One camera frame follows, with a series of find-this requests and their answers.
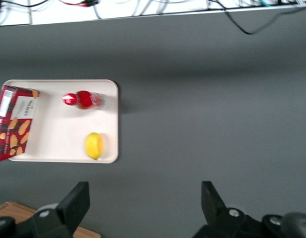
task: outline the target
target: bottle cap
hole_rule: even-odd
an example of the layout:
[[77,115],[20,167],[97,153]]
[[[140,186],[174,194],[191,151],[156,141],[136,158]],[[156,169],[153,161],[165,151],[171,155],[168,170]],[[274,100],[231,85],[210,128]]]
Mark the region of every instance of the bottle cap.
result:
[[67,105],[75,105],[77,103],[77,96],[74,93],[67,93],[63,96],[63,102]]

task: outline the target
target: bottle label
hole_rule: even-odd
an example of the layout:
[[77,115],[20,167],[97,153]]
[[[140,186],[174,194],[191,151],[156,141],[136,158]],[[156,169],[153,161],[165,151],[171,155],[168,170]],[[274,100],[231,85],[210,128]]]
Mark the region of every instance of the bottle label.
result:
[[90,93],[90,99],[92,100],[93,105],[100,107],[102,105],[102,98],[98,93]]

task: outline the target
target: red bottle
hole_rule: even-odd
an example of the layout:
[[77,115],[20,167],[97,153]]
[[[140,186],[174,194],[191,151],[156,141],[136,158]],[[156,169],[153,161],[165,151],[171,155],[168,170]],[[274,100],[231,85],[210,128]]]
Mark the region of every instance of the red bottle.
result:
[[80,109],[92,109],[102,105],[102,97],[98,93],[79,91],[77,93],[67,93],[63,96],[63,102]]

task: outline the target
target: black clamp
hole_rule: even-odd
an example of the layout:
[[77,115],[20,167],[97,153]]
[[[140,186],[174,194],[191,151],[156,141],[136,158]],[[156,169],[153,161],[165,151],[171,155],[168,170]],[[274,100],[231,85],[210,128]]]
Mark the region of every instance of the black clamp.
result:
[[258,222],[227,208],[212,182],[202,182],[202,209],[207,221],[194,238],[306,238],[306,214],[266,215]]

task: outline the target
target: screw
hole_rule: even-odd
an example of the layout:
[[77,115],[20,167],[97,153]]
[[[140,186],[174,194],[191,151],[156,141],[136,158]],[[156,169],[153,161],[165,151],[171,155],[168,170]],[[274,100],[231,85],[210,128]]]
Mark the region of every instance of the screw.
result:
[[1,221],[0,221],[0,226],[4,225],[5,223],[6,223],[5,220],[1,220]]
[[281,220],[277,217],[270,217],[270,222],[273,223],[274,225],[281,225]]
[[239,212],[236,209],[230,209],[229,214],[233,217],[239,217]]
[[43,217],[47,217],[49,215],[50,211],[45,211],[45,212],[41,212],[39,214],[39,217],[43,218]]

